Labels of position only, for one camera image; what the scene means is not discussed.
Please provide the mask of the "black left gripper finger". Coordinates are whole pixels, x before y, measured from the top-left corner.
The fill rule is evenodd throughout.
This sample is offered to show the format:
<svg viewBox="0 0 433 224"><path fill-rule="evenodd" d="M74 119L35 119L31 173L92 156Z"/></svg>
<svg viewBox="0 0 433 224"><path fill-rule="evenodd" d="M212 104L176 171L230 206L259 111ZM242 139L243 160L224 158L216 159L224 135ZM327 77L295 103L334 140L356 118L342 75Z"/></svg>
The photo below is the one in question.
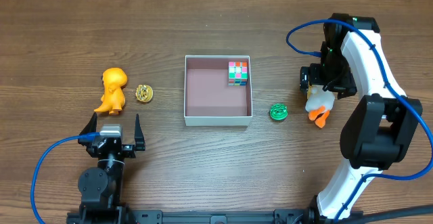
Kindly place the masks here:
<svg viewBox="0 0 433 224"><path fill-rule="evenodd" d="M138 114L136 114L136 117L135 117L134 140L135 140L135 150L136 151L145 151L145 137L144 137L143 131L141 129L141 124L140 124Z"/></svg>
<svg viewBox="0 0 433 224"><path fill-rule="evenodd" d="M79 144L87 146L93 142L95 139L97 128L97 113L94 112L90 121L84 127L84 129L79 133L80 138L77 140Z"/></svg>

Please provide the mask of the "white plush duck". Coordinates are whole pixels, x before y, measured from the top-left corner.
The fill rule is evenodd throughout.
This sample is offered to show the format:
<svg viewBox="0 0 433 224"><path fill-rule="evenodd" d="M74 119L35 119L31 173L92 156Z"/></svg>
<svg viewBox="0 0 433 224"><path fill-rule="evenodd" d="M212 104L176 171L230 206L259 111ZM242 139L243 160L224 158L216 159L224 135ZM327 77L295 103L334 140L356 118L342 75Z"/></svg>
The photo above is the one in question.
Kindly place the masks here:
<svg viewBox="0 0 433 224"><path fill-rule="evenodd" d="M323 128L334 106L335 98L331 91L324 91L321 85L310 85L305 105L309 120L313 121L319 128Z"/></svg>

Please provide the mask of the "multicoloured puzzle cube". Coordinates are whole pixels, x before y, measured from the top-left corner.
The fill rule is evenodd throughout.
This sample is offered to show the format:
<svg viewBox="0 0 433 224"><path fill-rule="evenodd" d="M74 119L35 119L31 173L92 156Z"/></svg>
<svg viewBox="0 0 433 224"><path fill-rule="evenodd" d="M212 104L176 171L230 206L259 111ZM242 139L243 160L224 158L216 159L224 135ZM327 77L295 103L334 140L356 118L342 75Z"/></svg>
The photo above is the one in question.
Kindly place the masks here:
<svg viewBox="0 0 433 224"><path fill-rule="evenodd" d="M246 86L248 82L248 63L230 61L228 63L228 85Z"/></svg>

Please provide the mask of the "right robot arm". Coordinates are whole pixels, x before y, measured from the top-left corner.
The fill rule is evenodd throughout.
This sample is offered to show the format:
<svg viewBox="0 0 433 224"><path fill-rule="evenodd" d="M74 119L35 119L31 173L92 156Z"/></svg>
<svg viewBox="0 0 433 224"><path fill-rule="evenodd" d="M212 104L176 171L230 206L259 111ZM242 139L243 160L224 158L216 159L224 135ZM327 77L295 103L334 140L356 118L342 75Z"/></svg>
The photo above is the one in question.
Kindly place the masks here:
<svg viewBox="0 0 433 224"><path fill-rule="evenodd" d="M334 13L322 21L318 64L300 69L309 119L324 127L336 99L359 103L340 134L342 161L331 181L304 213L305 223L356 221L351 209L363 190L406 155L423 108L408 98L386 61L374 18Z"/></svg>

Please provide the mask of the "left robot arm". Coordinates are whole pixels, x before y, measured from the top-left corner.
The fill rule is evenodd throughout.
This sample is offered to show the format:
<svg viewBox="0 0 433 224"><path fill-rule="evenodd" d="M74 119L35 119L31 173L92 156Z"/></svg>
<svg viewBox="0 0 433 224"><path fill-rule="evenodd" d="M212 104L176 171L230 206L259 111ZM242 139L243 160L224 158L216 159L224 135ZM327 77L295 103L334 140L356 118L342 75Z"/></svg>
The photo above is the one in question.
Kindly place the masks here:
<svg viewBox="0 0 433 224"><path fill-rule="evenodd" d="M128 204L120 201L124 160L134 158L135 152L145 150L145 137L139 117L135 117L132 144L122 142L122 126L103 125L97 131L97 115L93 114L80 132L78 143L97 159L97 166L82 172L78 179L81 204L76 214L69 213L67 223L136 223L137 218Z"/></svg>

